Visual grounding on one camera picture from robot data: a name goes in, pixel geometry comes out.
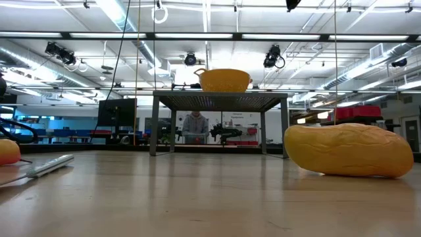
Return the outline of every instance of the person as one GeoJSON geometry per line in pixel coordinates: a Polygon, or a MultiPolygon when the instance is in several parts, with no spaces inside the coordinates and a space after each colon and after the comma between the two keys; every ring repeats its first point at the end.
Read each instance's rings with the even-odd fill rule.
{"type": "Polygon", "coordinates": [[[192,111],[183,122],[183,136],[186,144],[204,144],[209,135],[209,122],[200,111],[192,111]]]}

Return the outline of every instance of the yellow basket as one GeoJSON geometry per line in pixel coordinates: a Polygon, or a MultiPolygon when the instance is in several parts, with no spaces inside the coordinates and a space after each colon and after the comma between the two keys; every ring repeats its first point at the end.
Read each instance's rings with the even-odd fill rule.
{"type": "Polygon", "coordinates": [[[253,81],[250,75],[236,69],[197,69],[194,74],[199,76],[204,92],[245,92],[253,81]]]}

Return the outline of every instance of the table surface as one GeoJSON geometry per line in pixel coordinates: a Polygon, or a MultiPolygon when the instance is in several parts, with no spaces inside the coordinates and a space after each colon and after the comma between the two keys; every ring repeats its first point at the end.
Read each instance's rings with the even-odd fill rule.
{"type": "MultiPolygon", "coordinates": [[[[23,158],[43,163],[62,154],[23,158]]],[[[264,155],[82,151],[74,156],[67,168],[0,188],[2,237],[421,233],[418,163],[390,180],[324,176],[264,155]]],[[[0,173],[10,178],[28,167],[0,167],[0,173]]]]}
{"type": "Polygon", "coordinates": [[[159,101],[177,111],[266,112],[287,99],[287,93],[160,92],[159,101]]]}

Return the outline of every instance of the black monitor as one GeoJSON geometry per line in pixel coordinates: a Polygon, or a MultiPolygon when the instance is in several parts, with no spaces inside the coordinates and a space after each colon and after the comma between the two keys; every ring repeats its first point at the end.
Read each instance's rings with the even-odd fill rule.
{"type": "Polygon", "coordinates": [[[110,99],[106,103],[100,101],[98,126],[133,126],[136,107],[136,99],[110,99]]]}

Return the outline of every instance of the metal table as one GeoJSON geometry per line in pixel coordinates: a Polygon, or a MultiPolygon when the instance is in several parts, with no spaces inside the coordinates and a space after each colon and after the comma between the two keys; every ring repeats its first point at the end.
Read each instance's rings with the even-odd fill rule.
{"type": "MultiPolygon", "coordinates": [[[[153,92],[151,149],[149,153],[157,155],[157,134],[159,102],[171,110],[170,151],[174,151],[177,111],[218,111],[260,113],[262,153],[266,154],[266,119],[264,113],[281,104],[282,140],[288,128],[287,93],[222,93],[222,92],[153,92]]],[[[284,158],[287,158],[282,142],[284,158]]]]}

